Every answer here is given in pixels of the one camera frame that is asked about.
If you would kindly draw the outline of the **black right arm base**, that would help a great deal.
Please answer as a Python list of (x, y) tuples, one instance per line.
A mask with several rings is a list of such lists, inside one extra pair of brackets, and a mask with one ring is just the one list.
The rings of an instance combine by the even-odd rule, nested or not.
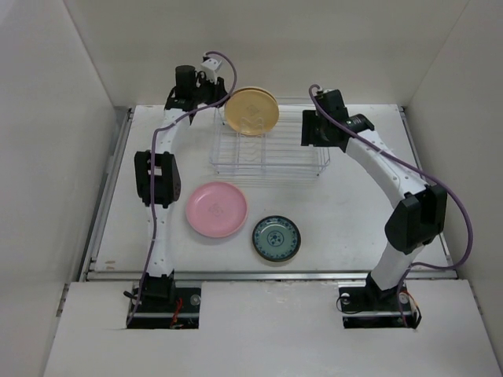
[(370, 284), (341, 286), (336, 307), (345, 329), (417, 329), (423, 318), (405, 284), (383, 294)]

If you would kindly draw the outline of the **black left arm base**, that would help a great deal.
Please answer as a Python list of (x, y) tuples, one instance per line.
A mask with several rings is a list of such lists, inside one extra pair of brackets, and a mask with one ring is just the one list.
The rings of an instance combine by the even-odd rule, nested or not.
[(197, 329), (200, 323), (201, 286), (184, 286), (174, 280), (146, 280), (143, 286), (124, 291), (130, 299), (127, 329)]

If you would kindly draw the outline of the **pink plate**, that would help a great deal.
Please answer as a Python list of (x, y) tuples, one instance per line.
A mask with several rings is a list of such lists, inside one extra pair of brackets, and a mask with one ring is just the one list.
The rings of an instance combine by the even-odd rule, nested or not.
[(199, 186), (188, 198), (185, 216), (202, 236), (220, 239), (232, 236), (248, 218), (248, 201), (233, 184), (213, 181)]

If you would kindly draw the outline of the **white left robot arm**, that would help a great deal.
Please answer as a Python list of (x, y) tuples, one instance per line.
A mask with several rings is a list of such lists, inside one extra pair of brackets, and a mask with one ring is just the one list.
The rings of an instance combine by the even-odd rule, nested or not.
[(174, 263), (168, 255), (168, 220), (181, 194), (181, 178), (174, 151), (199, 107), (220, 107), (228, 92), (219, 67), (175, 69), (175, 86), (168, 95), (163, 120), (152, 136), (150, 148), (134, 155), (138, 196), (148, 208), (150, 245), (138, 288), (138, 301), (149, 301), (158, 311), (171, 309), (176, 300), (172, 289)]

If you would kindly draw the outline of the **green blue floral plate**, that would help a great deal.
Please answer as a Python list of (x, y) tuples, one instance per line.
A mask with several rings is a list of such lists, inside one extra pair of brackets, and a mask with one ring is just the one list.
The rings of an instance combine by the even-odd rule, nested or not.
[(282, 263), (294, 258), (302, 239), (297, 225), (284, 216), (272, 215), (261, 219), (251, 235), (255, 252), (268, 262)]

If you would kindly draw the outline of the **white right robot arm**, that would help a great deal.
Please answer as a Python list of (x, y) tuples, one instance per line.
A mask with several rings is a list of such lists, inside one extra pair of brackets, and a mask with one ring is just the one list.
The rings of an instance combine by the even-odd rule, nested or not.
[(303, 112), (301, 144), (340, 149), (374, 180), (393, 208), (384, 226), (386, 247), (364, 290), (365, 303), (383, 309), (418, 254), (443, 231), (446, 189), (429, 185), (416, 167), (391, 152), (365, 115), (350, 115), (339, 90), (313, 85), (309, 92), (315, 108)]

